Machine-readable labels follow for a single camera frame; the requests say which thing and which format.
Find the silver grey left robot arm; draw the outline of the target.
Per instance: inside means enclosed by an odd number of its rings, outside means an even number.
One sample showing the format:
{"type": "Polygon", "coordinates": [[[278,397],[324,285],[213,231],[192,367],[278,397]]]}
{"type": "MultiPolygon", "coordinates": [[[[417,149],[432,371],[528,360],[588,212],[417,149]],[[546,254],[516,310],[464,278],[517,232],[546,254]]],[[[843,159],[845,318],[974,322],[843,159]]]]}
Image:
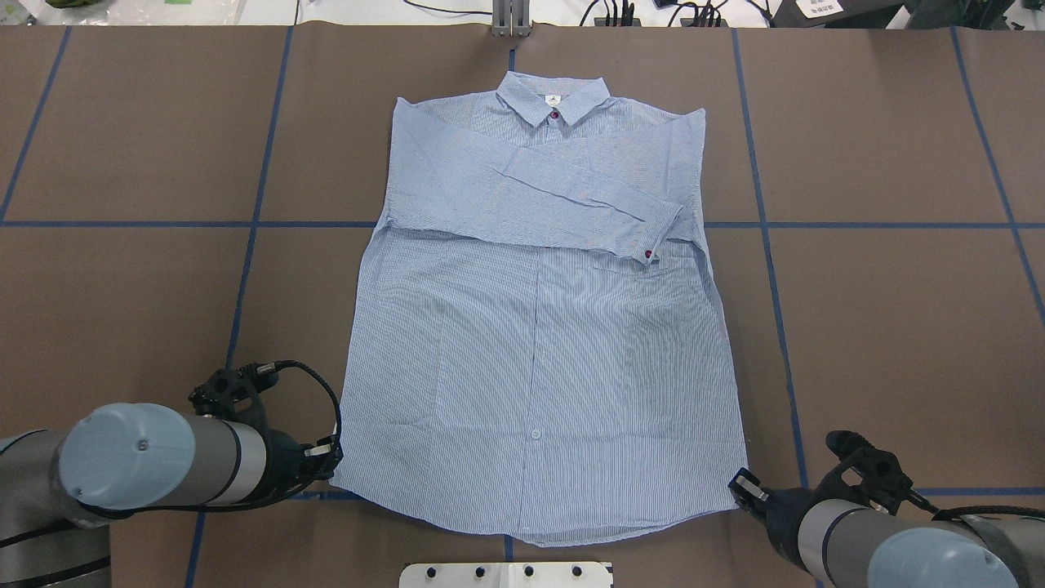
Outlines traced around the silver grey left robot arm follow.
{"type": "Polygon", "coordinates": [[[117,403],[71,430],[2,441],[4,587],[109,587],[109,526],[146,511],[277,505],[332,476],[339,439],[297,443],[246,417],[117,403]]]}

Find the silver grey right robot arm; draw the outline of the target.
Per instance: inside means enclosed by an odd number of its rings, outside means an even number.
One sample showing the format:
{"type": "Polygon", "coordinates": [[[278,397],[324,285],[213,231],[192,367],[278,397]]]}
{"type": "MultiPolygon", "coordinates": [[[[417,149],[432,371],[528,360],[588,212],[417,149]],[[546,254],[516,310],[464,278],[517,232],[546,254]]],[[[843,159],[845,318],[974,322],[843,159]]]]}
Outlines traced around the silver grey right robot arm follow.
{"type": "Polygon", "coordinates": [[[772,548],[826,587],[1041,587],[1043,512],[971,505],[914,522],[843,492],[770,490],[746,469],[728,484],[772,548]]]}

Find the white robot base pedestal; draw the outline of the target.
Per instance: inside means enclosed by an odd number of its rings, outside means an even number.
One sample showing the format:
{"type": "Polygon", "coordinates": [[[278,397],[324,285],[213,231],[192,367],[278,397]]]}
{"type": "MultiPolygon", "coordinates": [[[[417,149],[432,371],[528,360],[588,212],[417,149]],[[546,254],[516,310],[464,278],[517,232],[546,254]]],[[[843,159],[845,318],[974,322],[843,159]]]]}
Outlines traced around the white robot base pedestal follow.
{"type": "Polygon", "coordinates": [[[399,587],[613,587],[611,563],[503,562],[411,564],[399,587]]]}

